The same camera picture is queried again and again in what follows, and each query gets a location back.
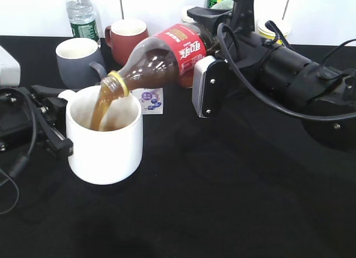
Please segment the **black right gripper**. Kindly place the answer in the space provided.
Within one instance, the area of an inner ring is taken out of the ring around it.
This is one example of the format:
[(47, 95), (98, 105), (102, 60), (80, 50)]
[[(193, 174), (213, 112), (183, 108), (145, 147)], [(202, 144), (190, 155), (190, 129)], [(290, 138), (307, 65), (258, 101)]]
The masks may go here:
[[(228, 27), (233, 34), (227, 47), (234, 65), (254, 86), (287, 88), (292, 83), (292, 47), (272, 20), (265, 25), (275, 32), (274, 39), (254, 31), (254, 0), (233, 0), (232, 9), (194, 7), (187, 15), (210, 33), (231, 16)], [(225, 61), (207, 56), (194, 66), (191, 100), (200, 118), (209, 118), (220, 111), (227, 90)]]

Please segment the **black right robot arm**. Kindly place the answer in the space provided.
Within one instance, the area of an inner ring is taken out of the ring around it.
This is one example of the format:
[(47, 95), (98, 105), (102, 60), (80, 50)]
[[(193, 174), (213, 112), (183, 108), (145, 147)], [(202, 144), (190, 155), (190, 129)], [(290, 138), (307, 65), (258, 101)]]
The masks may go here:
[(192, 104), (197, 115), (216, 115), (232, 83), (267, 106), (302, 121), (320, 144), (355, 151), (355, 70), (336, 70), (295, 52), (272, 21), (267, 39), (254, 30), (254, 0), (228, 9), (195, 7), (187, 14), (217, 40), (218, 49), (195, 65)]

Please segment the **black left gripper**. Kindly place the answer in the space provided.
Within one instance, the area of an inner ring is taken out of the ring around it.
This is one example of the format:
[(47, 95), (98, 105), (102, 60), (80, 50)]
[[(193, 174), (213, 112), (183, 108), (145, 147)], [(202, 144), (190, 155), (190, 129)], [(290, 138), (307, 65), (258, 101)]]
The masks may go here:
[(29, 143), (32, 152), (38, 122), (45, 134), (46, 150), (55, 157), (72, 156), (73, 142), (55, 128), (65, 127), (67, 101), (58, 97), (62, 91), (40, 85), (31, 86), (30, 92), (23, 87), (1, 88), (1, 151)]

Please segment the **white box on left arm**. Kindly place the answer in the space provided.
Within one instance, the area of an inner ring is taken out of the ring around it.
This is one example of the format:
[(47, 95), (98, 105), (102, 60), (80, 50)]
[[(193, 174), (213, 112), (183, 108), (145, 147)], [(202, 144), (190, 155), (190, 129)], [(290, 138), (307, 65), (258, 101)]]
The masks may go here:
[(1, 47), (1, 86), (17, 87), (20, 84), (20, 79), (19, 63)]

